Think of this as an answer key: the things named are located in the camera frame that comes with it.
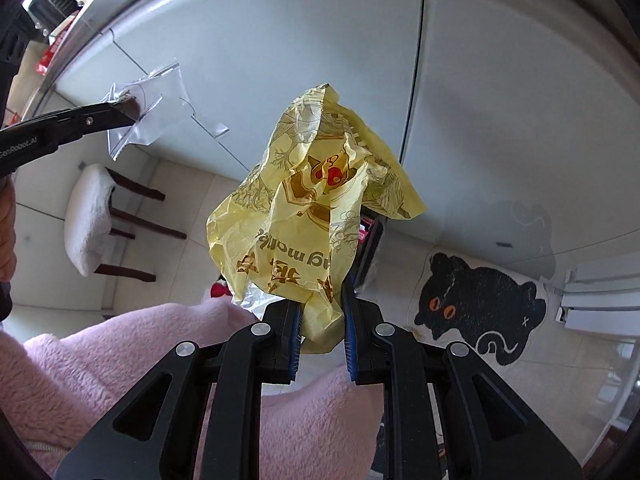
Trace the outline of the person left hand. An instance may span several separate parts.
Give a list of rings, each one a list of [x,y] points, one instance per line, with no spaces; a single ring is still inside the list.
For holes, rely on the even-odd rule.
[[[8,179],[0,197],[0,278],[2,282],[12,280],[17,263],[15,215],[15,190],[12,181]]]

